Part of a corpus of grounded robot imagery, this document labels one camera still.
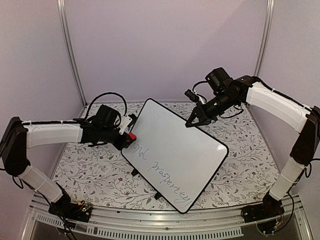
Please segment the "white whiteboard black frame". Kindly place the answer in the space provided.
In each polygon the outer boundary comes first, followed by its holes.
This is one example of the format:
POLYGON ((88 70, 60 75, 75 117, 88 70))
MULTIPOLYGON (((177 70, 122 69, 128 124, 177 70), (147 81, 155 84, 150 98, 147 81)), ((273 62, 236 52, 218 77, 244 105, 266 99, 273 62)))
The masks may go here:
POLYGON ((229 154, 226 144, 149 98, 131 132, 136 141, 121 151, 128 163, 176 211, 187 213, 229 154))

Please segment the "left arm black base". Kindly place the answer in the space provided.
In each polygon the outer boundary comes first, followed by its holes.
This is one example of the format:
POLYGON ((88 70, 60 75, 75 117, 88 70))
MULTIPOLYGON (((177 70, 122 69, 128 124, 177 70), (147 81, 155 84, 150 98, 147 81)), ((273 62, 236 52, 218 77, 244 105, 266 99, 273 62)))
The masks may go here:
POLYGON ((48 212, 63 219, 88 223, 92 214, 92 205, 84 200, 74 203, 71 198, 63 194, 56 202, 51 202, 48 212))

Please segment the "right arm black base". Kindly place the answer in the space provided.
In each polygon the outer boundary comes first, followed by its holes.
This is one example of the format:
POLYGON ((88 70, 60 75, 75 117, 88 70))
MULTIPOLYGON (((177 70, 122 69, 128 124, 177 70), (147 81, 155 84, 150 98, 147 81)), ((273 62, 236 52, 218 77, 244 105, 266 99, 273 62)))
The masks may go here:
POLYGON ((285 213, 281 200, 275 200, 269 192, 262 199, 262 203, 247 205, 241 209, 240 215, 245 223, 262 221, 272 218, 270 221, 264 221, 257 224, 257 229, 265 235, 273 234, 283 220, 285 213))

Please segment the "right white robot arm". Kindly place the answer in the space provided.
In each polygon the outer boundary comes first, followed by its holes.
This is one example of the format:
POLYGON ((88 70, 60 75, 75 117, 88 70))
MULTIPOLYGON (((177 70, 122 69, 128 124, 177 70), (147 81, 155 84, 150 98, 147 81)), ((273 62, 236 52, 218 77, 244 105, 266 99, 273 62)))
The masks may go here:
POLYGON ((299 134, 287 163, 258 208, 262 218, 269 218, 278 210, 277 202, 300 180, 305 168, 314 160, 320 142, 320 109, 297 102, 269 87, 257 76, 233 79, 222 67, 208 73, 204 82, 212 89, 213 99, 206 101, 194 89, 184 93, 195 103, 185 124, 187 128, 209 125, 229 108, 246 104, 272 114, 299 134))

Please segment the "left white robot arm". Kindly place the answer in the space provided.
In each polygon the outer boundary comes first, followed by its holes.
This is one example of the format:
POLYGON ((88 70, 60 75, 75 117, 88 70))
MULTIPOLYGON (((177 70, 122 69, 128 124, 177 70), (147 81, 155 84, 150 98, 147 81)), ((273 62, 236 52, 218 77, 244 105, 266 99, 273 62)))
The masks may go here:
POLYGON ((63 217, 70 217, 75 210, 74 205, 69 202, 69 195, 31 165, 27 150, 44 145, 77 143, 87 144, 89 147, 111 144, 121 151, 137 139, 133 133, 126 132, 136 120, 134 114, 121 116, 117 110, 106 105, 101 105, 91 117, 71 121, 36 122, 13 117, 0 141, 3 171, 45 196, 50 203, 55 204, 55 209, 63 217))

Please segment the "red whiteboard eraser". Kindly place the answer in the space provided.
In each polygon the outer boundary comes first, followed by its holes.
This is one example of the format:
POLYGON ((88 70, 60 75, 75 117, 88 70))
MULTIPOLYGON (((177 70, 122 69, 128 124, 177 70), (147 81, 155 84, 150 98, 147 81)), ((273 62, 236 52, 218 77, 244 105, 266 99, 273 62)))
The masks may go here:
POLYGON ((128 142, 134 142, 136 141, 136 139, 137 137, 132 132, 128 134, 128 140, 127 140, 128 142))

